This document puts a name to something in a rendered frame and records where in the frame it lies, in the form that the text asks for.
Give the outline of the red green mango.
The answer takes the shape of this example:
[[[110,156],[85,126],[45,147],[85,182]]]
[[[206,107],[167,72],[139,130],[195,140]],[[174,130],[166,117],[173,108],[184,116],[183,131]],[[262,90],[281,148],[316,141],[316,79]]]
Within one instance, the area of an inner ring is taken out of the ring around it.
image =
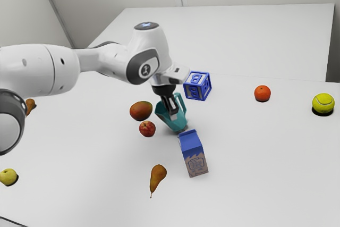
[[[148,101],[139,101],[131,105],[130,116],[136,121],[146,120],[152,113],[153,106]]]

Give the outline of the blue letter block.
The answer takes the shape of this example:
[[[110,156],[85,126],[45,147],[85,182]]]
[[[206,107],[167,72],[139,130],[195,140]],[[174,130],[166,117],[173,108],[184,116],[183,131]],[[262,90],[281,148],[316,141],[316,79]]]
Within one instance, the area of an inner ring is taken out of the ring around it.
[[[205,101],[212,89],[210,73],[191,71],[183,88],[186,98]]]

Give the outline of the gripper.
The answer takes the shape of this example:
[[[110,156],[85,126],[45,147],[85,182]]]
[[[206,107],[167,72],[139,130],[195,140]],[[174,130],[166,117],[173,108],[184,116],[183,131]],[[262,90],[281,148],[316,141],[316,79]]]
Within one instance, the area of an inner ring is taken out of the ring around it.
[[[179,106],[176,103],[175,97],[173,95],[176,85],[162,85],[162,86],[151,86],[153,92],[161,96],[161,101],[166,109],[168,118],[171,121],[177,119],[177,113],[179,111]]]

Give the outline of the brown yellow pear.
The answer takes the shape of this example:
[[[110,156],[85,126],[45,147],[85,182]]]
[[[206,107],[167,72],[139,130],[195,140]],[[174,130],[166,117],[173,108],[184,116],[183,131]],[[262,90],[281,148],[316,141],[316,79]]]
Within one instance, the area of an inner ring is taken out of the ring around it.
[[[163,179],[165,179],[166,176],[167,176],[167,169],[164,166],[157,164],[152,168],[151,175],[150,175],[150,183],[149,183],[151,198],[152,198],[152,194],[155,192],[160,182]]]

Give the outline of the red apple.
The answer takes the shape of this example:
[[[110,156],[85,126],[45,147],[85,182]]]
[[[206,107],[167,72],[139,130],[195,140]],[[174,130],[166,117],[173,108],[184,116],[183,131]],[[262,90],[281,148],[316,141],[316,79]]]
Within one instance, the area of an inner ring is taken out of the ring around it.
[[[152,137],[156,132],[156,126],[151,121],[143,121],[139,125],[139,132],[144,137]]]

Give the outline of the small brown pear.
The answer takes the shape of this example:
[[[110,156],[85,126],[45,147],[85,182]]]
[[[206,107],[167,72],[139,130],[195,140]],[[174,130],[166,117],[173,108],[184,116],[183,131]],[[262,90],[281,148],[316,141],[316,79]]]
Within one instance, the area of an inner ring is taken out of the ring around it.
[[[36,105],[35,100],[32,99],[32,98],[28,98],[28,99],[25,101],[25,103],[26,103],[26,106],[27,106],[27,113],[26,113],[26,116],[28,116],[28,115],[31,113],[31,111],[32,111],[33,109],[36,108],[37,105]]]

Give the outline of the yellow green apple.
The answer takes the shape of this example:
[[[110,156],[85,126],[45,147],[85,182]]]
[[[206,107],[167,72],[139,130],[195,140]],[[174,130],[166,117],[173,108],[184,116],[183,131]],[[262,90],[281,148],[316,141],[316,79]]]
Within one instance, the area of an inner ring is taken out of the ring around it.
[[[4,169],[0,172],[0,183],[11,186],[18,180],[18,174],[13,169]]]

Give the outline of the orange fruit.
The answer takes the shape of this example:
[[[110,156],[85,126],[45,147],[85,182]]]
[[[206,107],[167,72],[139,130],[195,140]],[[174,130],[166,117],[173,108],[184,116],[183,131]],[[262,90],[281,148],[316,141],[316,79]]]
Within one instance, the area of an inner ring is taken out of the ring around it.
[[[266,85],[259,85],[254,90],[254,97],[259,102],[266,102],[271,97],[271,90]]]

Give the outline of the blue milk carton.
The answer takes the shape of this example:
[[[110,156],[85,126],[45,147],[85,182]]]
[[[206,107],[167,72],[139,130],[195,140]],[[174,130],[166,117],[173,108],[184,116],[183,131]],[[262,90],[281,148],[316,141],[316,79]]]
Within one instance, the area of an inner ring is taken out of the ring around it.
[[[189,177],[208,173],[205,152],[196,129],[181,132],[178,140]]]

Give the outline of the teal faceted mug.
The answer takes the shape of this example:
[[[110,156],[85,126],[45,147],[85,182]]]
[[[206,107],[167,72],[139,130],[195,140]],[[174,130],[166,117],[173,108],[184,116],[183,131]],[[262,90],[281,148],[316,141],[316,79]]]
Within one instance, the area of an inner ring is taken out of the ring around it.
[[[155,108],[155,114],[174,132],[182,132],[187,127],[186,106],[180,93],[174,93],[174,102],[178,111],[170,115],[162,101],[159,101]]]

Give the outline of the yellow tennis ball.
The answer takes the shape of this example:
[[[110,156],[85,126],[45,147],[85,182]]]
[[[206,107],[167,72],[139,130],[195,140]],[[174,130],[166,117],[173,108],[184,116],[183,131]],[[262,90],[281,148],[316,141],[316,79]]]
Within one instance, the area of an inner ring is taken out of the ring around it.
[[[327,114],[334,109],[335,100],[328,93],[320,93],[314,96],[312,100],[313,109],[320,114]]]

